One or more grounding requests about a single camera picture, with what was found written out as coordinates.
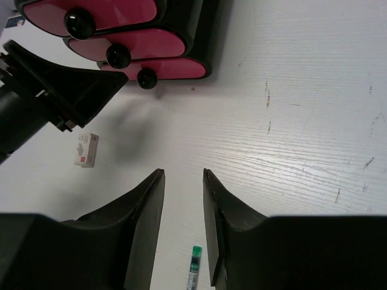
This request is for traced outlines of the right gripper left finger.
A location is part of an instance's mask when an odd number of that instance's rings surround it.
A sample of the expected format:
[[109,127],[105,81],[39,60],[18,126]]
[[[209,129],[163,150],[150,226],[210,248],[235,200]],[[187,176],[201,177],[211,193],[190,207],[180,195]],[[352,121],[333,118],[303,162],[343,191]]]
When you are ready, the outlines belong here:
[[2,289],[149,289],[164,170],[76,220],[1,214]]

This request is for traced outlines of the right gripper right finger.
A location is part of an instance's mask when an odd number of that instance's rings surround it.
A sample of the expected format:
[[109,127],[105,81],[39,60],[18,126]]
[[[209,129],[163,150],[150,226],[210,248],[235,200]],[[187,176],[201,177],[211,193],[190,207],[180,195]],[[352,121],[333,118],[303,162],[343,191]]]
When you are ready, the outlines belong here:
[[210,284],[216,289],[385,289],[385,216],[272,216],[203,172]]

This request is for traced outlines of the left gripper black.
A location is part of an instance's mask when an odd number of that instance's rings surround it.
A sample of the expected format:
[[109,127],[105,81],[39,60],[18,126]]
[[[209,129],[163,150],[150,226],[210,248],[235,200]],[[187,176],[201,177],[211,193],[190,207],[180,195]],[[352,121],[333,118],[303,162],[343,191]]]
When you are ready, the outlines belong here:
[[47,122],[60,131],[85,127],[128,82],[123,72],[47,61],[13,40],[3,48],[1,164]]

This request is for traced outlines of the green pen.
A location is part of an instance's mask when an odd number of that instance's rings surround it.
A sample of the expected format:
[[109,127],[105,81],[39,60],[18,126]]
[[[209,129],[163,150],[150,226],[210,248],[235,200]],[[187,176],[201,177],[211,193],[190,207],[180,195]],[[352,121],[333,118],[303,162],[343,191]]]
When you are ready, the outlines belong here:
[[187,290],[196,290],[198,275],[200,270],[202,248],[200,246],[193,246],[192,255],[189,266],[189,275],[187,281]]

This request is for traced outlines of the pink drawer with black knob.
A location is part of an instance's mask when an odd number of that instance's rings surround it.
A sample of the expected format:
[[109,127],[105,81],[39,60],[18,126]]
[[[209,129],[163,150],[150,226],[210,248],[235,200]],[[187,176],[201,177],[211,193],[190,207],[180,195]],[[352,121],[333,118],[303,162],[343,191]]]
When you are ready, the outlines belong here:
[[98,30],[152,22],[167,1],[18,1],[18,9],[35,26],[59,37],[69,35],[65,15],[75,8],[86,12]]

